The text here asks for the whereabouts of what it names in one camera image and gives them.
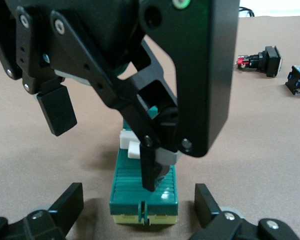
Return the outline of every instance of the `green block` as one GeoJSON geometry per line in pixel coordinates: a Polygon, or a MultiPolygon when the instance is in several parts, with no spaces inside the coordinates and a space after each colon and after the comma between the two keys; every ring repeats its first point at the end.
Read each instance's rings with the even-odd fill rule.
{"type": "Polygon", "coordinates": [[[110,213],[116,223],[175,224],[178,215],[178,189],[175,166],[154,192],[142,187],[139,159],[128,158],[119,149],[110,196],[110,213]]]}

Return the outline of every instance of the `black linkage arm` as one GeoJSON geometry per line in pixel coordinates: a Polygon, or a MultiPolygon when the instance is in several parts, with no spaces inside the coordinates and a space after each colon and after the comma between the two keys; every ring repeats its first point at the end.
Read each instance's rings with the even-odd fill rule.
{"type": "Polygon", "coordinates": [[[255,226],[233,212],[222,212],[205,184],[195,185],[194,207],[203,229],[189,240],[300,240],[283,221],[264,218],[255,226]]]}
{"type": "Polygon", "coordinates": [[[238,6],[239,0],[0,0],[0,60],[9,77],[22,77],[25,90],[38,94],[56,136],[77,124],[58,75],[87,80],[148,148],[142,182],[154,191],[169,167],[156,161],[156,150],[202,157],[228,117],[238,6]],[[145,35],[171,57],[177,97],[145,35]],[[137,73],[120,80],[129,63],[137,73]],[[158,115],[151,118],[153,106],[158,115]]]}
{"type": "Polygon", "coordinates": [[[34,211],[13,224],[0,217],[0,240],[66,240],[83,208],[82,184],[73,183],[48,210],[34,211]]]}

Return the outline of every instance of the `bolt head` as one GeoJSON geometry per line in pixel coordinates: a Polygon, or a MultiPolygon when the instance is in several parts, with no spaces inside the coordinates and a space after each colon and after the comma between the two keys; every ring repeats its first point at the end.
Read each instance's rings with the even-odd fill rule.
{"type": "Polygon", "coordinates": [[[65,32],[66,32],[65,25],[60,19],[57,19],[57,20],[54,21],[54,27],[60,35],[65,34],[65,32]]]}
{"type": "Polygon", "coordinates": [[[181,141],[181,146],[185,149],[186,152],[189,152],[192,148],[192,142],[189,139],[184,138],[181,141]]]}
{"type": "Polygon", "coordinates": [[[189,6],[191,0],[172,0],[172,3],[176,9],[185,9],[189,6]]]}
{"type": "Polygon", "coordinates": [[[225,212],[224,216],[227,220],[233,221],[236,219],[235,215],[233,215],[231,212],[225,212]]]}
{"type": "Polygon", "coordinates": [[[43,60],[44,60],[47,64],[50,63],[50,58],[49,58],[48,54],[44,53],[44,54],[42,55],[42,57],[43,57],[43,60]]]}
{"type": "Polygon", "coordinates": [[[279,225],[275,221],[272,221],[272,220],[266,221],[266,224],[271,229],[278,229],[279,228],[279,225]]]}
{"type": "Polygon", "coordinates": [[[20,21],[21,21],[22,25],[23,25],[26,29],[29,28],[29,21],[28,21],[28,19],[27,19],[27,17],[26,17],[25,15],[21,15],[21,16],[20,16],[20,21]]]}
{"type": "Polygon", "coordinates": [[[152,147],[152,145],[154,144],[153,141],[152,141],[152,139],[151,139],[151,137],[149,137],[148,135],[146,135],[146,136],[144,137],[144,142],[145,142],[145,145],[146,145],[148,148],[152,147]]]}
{"type": "Polygon", "coordinates": [[[32,219],[35,220],[35,219],[41,218],[43,216],[43,214],[44,213],[42,211],[38,211],[37,213],[32,215],[32,219]]]}
{"type": "Polygon", "coordinates": [[[8,74],[8,76],[10,77],[10,78],[12,78],[14,75],[12,74],[12,71],[10,70],[10,69],[8,69],[7,71],[6,71],[6,74],[8,74]]]}
{"type": "Polygon", "coordinates": [[[30,91],[30,87],[29,87],[29,85],[28,85],[28,84],[25,84],[25,85],[23,85],[23,87],[24,87],[24,89],[25,89],[27,92],[29,92],[29,91],[30,91]]]}

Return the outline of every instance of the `green led light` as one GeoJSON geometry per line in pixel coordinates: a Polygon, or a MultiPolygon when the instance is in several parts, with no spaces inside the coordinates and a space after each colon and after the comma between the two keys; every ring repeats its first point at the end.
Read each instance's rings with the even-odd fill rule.
{"type": "Polygon", "coordinates": [[[185,9],[186,7],[189,6],[191,0],[172,0],[173,5],[177,9],[185,9]]]}

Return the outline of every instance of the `table surface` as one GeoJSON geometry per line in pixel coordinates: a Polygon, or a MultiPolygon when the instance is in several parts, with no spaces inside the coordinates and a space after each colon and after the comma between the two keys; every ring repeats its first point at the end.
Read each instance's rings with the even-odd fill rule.
{"type": "MultiPolygon", "coordinates": [[[[300,16],[239,19],[236,56],[274,45],[283,56],[277,77],[234,66],[224,128],[205,157],[184,155],[176,164],[179,220],[172,226],[117,225],[110,216],[122,128],[117,111],[91,87],[67,79],[78,124],[55,137],[33,96],[0,65],[0,216],[20,220],[82,182],[85,207],[69,240],[185,240],[200,227],[195,183],[205,183],[220,206],[237,208],[253,224],[280,219],[300,237],[300,96],[285,86],[291,66],[300,65],[300,16]]],[[[173,65],[153,50],[172,83],[173,65]]]]}

